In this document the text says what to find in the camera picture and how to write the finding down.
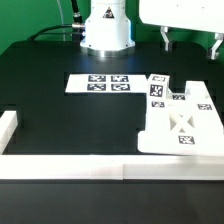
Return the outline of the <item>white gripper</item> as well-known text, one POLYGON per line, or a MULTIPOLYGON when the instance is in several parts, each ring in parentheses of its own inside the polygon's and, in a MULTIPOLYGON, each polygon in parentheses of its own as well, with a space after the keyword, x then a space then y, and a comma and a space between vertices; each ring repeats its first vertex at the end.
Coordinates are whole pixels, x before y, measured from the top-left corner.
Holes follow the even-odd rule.
POLYGON ((139 16, 145 24, 161 26, 166 52, 175 46, 168 27, 216 33, 207 58, 219 57, 224 43, 224 0, 139 0, 139 16))

